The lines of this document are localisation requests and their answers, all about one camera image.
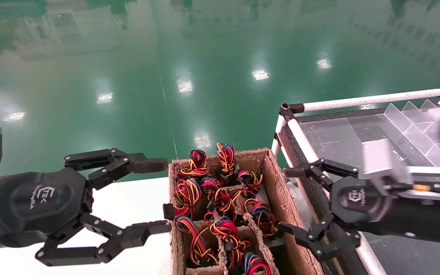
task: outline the white table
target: white table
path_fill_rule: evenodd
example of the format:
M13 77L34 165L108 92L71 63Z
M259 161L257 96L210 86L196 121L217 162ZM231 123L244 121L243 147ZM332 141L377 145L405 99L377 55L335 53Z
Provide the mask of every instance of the white table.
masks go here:
M113 183L93 191L93 215L122 228L133 223L163 220L162 204L168 203L168 178ZM83 229L60 247L99 246L106 240ZM35 259L43 244L0 249L0 274L170 275L170 235L152 235L145 246L126 249L107 264L47 267Z

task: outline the green epoxy floor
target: green epoxy floor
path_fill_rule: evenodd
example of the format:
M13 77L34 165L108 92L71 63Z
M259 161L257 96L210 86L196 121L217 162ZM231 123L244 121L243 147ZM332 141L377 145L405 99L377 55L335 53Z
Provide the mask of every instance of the green epoxy floor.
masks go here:
M0 175L269 147L283 102L435 87L438 0L0 0Z

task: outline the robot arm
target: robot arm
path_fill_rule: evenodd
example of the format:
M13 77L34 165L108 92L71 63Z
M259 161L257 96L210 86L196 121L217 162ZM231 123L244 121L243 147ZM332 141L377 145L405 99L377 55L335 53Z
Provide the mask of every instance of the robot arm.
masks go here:
M130 173L164 171L166 159L148 159L113 148L67 155L64 161L65 168L53 173L0 176L0 247L44 242L35 257L48 266L91 264L109 262L124 249L143 246L149 235L171 230L166 220L119 228L91 215L93 189ZM89 179L78 172L98 167ZM99 247L57 247L83 228L108 241Z
M278 229L319 260L358 247L359 231L440 242L440 167L403 165L386 139L364 144L363 160L363 171L325 159L285 168L286 176L305 174L328 191L330 212L309 231L283 222ZM325 245L322 238L334 223L348 236Z

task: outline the cardboard box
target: cardboard box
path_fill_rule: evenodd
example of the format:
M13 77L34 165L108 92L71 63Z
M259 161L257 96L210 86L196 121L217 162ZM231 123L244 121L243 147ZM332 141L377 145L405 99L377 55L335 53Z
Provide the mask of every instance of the cardboard box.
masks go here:
M260 171L261 167L264 169L262 184L264 184L271 211L274 212L279 221L306 228L301 222L283 174L271 150L263 148L235 152L235 160L239 167L245 170L257 172ZM209 155L207 157L207 167L212 174L220 171L219 161L220 159L217 155ZM189 160L187 159L173 160L169 165L170 202L174 200L173 192L176 187L176 171L188 167L188 163ZM235 192L242 188L243 186L231 186L225 189L229 192ZM206 207L197 207L195 211L204 211L206 213ZM202 217L204 213L199 213L198 216ZM253 249L267 262L273 275L323 275L318 261L316 261L310 251L296 245L292 235L285 234L283 236L283 245L274 247L271 250L264 244L262 232L255 225L252 216L247 213L243 215L243 218L248 222L248 226L238 228L239 233L242 233L251 240L254 246ZM195 221L194 223L200 228L207 225L205 221ZM171 270L173 275L228 275L225 247L220 237L212 235L206 238L207 242L211 243L216 249L218 248L219 265L193 269L186 266L190 243L188 240L185 240L187 237L184 235L184 233L178 230L176 223L173 223L171 231Z

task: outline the metal frame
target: metal frame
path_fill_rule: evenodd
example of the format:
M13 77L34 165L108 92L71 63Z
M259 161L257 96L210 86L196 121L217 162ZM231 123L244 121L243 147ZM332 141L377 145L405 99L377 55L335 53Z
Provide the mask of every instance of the metal frame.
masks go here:
M314 103L298 103L298 104L281 104L280 112L278 115L278 121L276 123L276 129L274 134L273 143L271 146L271 151L275 156L278 155L279 150L283 152L283 155L286 158L286 162L289 167L293 167L293 160L290 159L286 148L283 147L283 142L281 142L281 131L288 126L289 130L292 132L295 137L298 146L302 150L304 157L307 162L314 162L319 159L312 146L310 145L307 137L303 133L298 121L295 119L295 113L305 113L312 111L323 111L323 110L331 110L336 108L347 108L347 107L356 107L360 105L367 104L380 104L380 103L390 103L395 101L407 101L414 99L426 99L429 97L440 97L440 89L428 89L424 91L415 91L415 92L403 92L399 94L386 94L386 95L376 95L376 96L366 96L366 97L358 97L354 99L339 99L339 100L330 100L330 101L321 101ZM304 193L305 199L307 199L307 195L303 188L303 183L300 179L296 178L297 184ZM317 217L311 209L312 215L317 222ZM361 259L364 268L367 270L370 275L386 275L386 272L381 265L380 261L374 254L371 246L368 241L361 235L361 246L356 249L359 258Z

